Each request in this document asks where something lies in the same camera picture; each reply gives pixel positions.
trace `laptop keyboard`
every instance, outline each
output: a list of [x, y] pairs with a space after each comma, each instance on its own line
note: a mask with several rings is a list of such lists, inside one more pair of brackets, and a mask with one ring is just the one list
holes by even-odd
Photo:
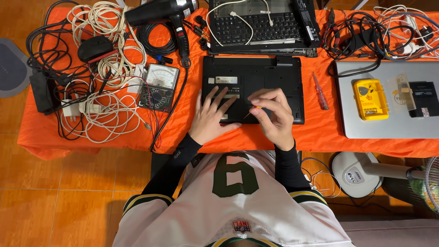
[[283, 43], [286, 39], [301, 39], [305, 36], [297, 25], [293, 13], [270, 13], [273, 26], [268, 23], [268, 14], [230, 16], [215, 19], [216, 38], [223, 45], [242, 44], [251, 39], [250, 44]]

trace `small screwdriver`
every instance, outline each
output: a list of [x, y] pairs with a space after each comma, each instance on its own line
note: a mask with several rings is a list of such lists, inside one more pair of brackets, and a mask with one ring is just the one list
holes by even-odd
[[319, 82], [317, 81], [317, 77], [316, 77], [316, 74], [314, 74], [314, 71], [313, 71], [313, 77], [314, 77], [314, 81], [316, 82], [316, 86], [317, 86], [316, 91], [318, 94], [318, 100], [319, 100], [320, 107], [322, 108], [322, 110], [329, 110], [328, 102], [326, 101], [326, 97], [323, 94], [322, 88], [320, 87]]
[[262, 107], [260, 107], [260, 106], [255, 106], [255, 105], [254, 105], [252, 108], [262, 108]]

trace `black hair dryer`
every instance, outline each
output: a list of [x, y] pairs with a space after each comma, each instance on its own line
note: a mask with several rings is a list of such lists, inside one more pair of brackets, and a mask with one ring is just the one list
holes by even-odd
[[183, 26], [183, 19], [191, 15], [196, 9], [196, 0], [151, 0], [125, 12], [125, 17], [131, 26], [170, 20], [177, 37], [181, 64], [183, 67], [188, 68], [191, 65], [189, 40]]

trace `white jersey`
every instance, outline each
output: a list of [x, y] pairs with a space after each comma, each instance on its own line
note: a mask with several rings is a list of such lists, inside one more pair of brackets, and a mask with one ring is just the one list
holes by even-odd
[[321, 194], [289, 194], [263, 151], [208, 154], [183, 190], [175, 201], [132, 196], [113, 246], [222, 247], [237, 238], [264, 247], [354, 246]]

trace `hand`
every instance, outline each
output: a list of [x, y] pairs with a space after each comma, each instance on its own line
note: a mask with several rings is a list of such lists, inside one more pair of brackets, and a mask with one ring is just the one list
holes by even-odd
[[289, 151], [294, 147], [294, 138], [291, 133], [293, 116], [282, 89], [261, 89], [247, 98], [255, 106], [271, 110], [269, 118], [264, 110], [251, 108], [249, 111], [261, 124], [264, 135], [280, 150]]
[[204, 145], [206, 142], [242, 126], [240, 123], [231, 123], [226, 126], [220, 125], [221, 117], [223, 117], [227, 109], [229, 109], [236, 100], [236, 96], [233, 96], [218, 108], [224, 95], [226, 95], [227, 90], [228, 88], [225, 87], [217, 95], [213, 103], [210, 104], [212, 97], [218, 91], [218, 86], [215, 86], [207, 95], [203, 106], [201, 105], [201, 90], [198, 92], [197, 103], [195, 105], [195, 116], [192, 121], [191, 129], [189, 130], [189, 135], [198, 144]]

